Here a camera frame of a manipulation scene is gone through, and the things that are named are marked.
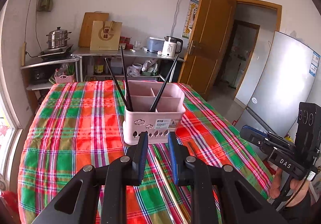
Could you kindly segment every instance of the pink utensil holder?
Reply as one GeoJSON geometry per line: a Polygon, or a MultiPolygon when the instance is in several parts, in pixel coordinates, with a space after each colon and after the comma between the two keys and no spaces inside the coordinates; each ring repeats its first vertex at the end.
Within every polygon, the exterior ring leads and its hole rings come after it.
{"type": "Polygon", "coordinates": [[[176,84],[166,84],[156,112],[149,112],[162,84],[128,81],[134,112],[125,108],[123,132],[127,144],[137,144],[142,131],[148,132],[148,143],[166,143],[168,133],[178,127],[186,110],[183,106],[185,94],[176,84]]]}
{"type": "Polygon", "coordinates": [[[74,83],[75,82],[75,74],[55,76],[55,81],[56,81],[56,83],[74,83]]]}

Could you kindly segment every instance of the red green plaid fabric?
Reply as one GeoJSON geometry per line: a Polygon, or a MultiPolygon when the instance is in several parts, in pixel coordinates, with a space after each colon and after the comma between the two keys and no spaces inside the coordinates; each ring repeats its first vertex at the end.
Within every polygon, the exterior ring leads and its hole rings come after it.
{"type": "MultiPolygon", "coordinates": [[[[188,148],[189,142],[197,157],[209,165],[232,165],[267,198],[272,177],[252,148],[199,94],[187,85],[178,86],[185,93],[186,108],[176,130],[179,142],[188,148]]],[[[84,165],[108,165],[126,153],[123,120],[124,104],[112,81],[55,84],[51,88],[30,127],[21,155],[18,198],[22,224],[30,224],[84,165]]],[[[175,222],[182,223],[155,166],[155,156],[190,220],[189,187],[173,184],[168,146],[154,144],[149,145],[142,185],[127,187],[127,223],[171,222],[153,173],[175,222]]],[[[103,191],[96,223],[100,221],[102,200],[103,191]]]]}

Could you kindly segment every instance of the human hand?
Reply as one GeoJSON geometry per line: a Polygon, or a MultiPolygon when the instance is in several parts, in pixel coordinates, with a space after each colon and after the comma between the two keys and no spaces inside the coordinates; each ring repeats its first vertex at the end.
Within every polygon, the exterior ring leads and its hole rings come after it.
{"type": "MultiPolygon", "coordinates": [[[[271,184],[270,188],[270,196],[272,199],[276,199],[280,195],[280,185],[281,185],[281,177],[282,177],[282,169],[278,168],[276,170],[276,174],[274,176],[274,179],[271,184]]],[[[294,194],[297,192],[297,190],[302,185],[304,179],[301,181],[292,179],[290,182],[290,188],[291,190],[294,190],[291,198],[294,196],[294,194]]],[[[299,204],[305,197],[305,195],[308,192],[309,189],[309,181],[306,181],[303,185],[302,189],[299,191],[299,193],[295,196],[295,198],[287,205],[287,207],[293,207],[297,204],[299,204]]]]}

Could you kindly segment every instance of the cutting board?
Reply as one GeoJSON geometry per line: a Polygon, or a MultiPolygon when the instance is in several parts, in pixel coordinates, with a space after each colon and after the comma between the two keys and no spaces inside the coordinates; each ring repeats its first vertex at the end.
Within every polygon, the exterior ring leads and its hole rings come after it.
{"type": "Polygon", "coordinates": [[[108,20],[108,13],[85,13],[79,35],[79,47],[90,47],[92,23],[108,20]]]}

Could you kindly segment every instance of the electrical wire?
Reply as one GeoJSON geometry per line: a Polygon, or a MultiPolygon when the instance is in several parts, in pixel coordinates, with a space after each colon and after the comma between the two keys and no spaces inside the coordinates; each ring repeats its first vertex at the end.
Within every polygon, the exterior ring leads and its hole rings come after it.
{"type": "Polygon", "coordinates": [[[38,56],[31,56],[27,51],[26,51],[26,53],[27,53],[31,58],[38,57],[38,56]]]}
{"type": "Polygon", "coordinates": [[[174,21],[173,21],[173,26],[172,26],[172,30],[171,30],[171,36],[173,36],[174,26],[176,24],[176,18],[177,18],[176,14],[177,14],[178,8],[179,8],[179,0],[177,1],[177,5],[176,5],[176,11],[175,11],[175,14],[174,14],[174,21]]]}
{"type": "Polygon", "coordinates": [[[293,196],[291,199],[288,200],[288,202],[279,210],[279,212],[282,211],[286,206],[288,206],[289,203],[290,203],[290,202],[295,198],[295,196],[300,192],[300,190],[302,189],[302,187],[303,187],[303,185],[305,184],[305,182],[306,182],[306,180],[307,180],[308,177],[309,177],[309,174],[307,174],[307,175],[305,176],[304,181],[302,182],[302,184],[301,184],[301,186],[299,187],[299,189],[297,190],[297,192],[294,194],[294,196],[293,196]]]}
{"type": "Polygon", "coordinates": [[[40,52],[42,52],[41,46],[40,46],[40,43],[39,43],[39,40],[38,40],[38,35],[37,35],[37,5],[38,5],[38,0],[36,0],[36,22],[35,22],[35,31],[36,31],[36,39],[37,39],[37,42],[38,42],[38,45],[39,45],[39,48],[40,48],[40,52]]]}
{"type": "Polygon", "coordinates": [[[31,3],[31,0],[29,1],[29,5],[28,5],[28,11],[27,11],[27,17],[26,17],[26,26],[25,26],[25,29],[24,29],[24,42],[26,42],[27,21],[28,21],[28,15],[29,15],[30,3],[31,3]]]}

